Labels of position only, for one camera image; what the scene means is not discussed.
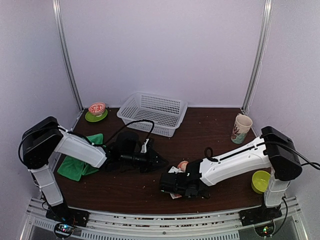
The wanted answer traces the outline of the orange bunny pattern towel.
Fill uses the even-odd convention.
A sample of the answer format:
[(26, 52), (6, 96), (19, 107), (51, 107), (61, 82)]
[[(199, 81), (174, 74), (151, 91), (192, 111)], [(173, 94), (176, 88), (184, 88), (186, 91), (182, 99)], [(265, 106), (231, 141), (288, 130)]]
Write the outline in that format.
[[(185, 173), (188, 163), (189, 163), (189, 162), (186, 161), (186, 160), (181, 161), (181, 162), (177, 165), (177, 167), (172, 166), (172, 167), (168, 170), (168, 173)], [(178, 198), (181, 198), (181, 197), (182, 197), (182, 195), (177, 194), (177, 193), (171, 193), (170, 196), (171, 196), (172, 199), (178, 199)]]

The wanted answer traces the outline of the green microfiber towel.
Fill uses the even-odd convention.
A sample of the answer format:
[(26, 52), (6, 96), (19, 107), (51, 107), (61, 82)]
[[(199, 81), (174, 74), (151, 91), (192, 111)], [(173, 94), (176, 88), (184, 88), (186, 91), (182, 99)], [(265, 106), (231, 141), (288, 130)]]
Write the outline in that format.
[(99, 144), (103, 143), (103, 134), (82, 139), (77, 135), (63, 133), (61, 142), (55, 151), (65, 154), (57, 173), (73, 181), (80, 181), (82, 176), (98, 171), (106, 160), (105, 152)]

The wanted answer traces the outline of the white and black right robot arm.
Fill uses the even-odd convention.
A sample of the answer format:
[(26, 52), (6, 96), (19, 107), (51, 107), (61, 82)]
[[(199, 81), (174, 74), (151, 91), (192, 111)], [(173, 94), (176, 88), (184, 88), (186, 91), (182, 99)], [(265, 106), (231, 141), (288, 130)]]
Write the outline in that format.
[(319, 169), (319, 163), (311, 162), (298, 152), (291, 138), (277, 129), (266, 126), (261, 136), (246, 145), (217, 156), (189, 162), (185, 170), (169, 170), (161, 175), (161, 192), (183, 197), (206, 198), (207, 187), (226, 179), (258, 169), (271, 169), (262, 206), (256, 210), (259, 220), (268, 220), (282, 203), (282, 197), (290, 182), (300, 176), (304, 160), (306, 165)]

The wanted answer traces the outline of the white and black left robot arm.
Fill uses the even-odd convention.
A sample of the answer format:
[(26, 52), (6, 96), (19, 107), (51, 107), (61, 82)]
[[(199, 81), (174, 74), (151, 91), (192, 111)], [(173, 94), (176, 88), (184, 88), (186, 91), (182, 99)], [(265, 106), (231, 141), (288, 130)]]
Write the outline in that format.
[(155, 126), (151, 120), (134, 120), (104, 142), (94, 143), (49, 116), (23, 133), (17, 154), (44, 195), (49, 210), (61, 222), (67, 222), (72, 218), (72, 211), (49, 166), (52, 155), (74, 158), (96, 169), (112, 171), (128, 165), (140, 173), (154, 172), (168, 165), (153, 148), (151, 133)]

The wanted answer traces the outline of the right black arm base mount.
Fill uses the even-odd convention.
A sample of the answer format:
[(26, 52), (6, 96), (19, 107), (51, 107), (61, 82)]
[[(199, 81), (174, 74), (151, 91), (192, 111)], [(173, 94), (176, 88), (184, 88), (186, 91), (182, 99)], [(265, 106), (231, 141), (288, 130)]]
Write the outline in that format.
[(242, 226), (255, 225), (271, 221), (282, 216), (281, 205), (267, 207), (264, 199), (261, 206), (239, 211), (239, 218)]

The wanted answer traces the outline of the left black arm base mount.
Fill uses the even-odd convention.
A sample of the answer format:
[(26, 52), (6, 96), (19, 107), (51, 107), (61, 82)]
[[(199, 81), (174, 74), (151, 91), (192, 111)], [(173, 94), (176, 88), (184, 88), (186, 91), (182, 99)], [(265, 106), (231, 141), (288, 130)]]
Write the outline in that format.
[(86, 227), (90, 213), (85, 210), (70, 208), (63, 202), (56, 206), (48, 206), (45, 217), (57, 222), (76, 227)]

